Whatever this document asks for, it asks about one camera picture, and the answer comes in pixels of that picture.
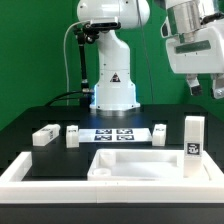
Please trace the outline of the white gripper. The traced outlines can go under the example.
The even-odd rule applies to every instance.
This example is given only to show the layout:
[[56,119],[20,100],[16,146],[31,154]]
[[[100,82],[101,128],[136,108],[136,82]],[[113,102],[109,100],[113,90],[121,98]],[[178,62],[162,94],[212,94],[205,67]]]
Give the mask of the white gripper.
[[[186,82],[192,96],[200,96],[202,87],[197,74],[224,73],[224,25],[211,24],[195,33],[195,41],[181,44],[166,40],[166,51],[174,73],[187,74]],[[212,75],[215,99],[224,98],[224,74]]]

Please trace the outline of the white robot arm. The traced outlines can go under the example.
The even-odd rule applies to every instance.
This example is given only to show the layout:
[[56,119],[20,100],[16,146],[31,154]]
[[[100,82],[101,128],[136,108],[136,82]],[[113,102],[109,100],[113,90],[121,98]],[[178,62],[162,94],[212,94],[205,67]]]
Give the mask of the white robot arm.
[[[200,74],[212,78],[212,93],[224,97],[224,12],[217,0],[154,0],[166,10],[161,26],[171,69],[184,74],[193,96],[201,94]],[[77,16],[83,23],[84,41],[96,43],[99,81],[90,104],[106,113],[136,109],[136,87],[130,79],[130,49],[117,29],[133,29],[147,23],[147,0],[80,0]]]

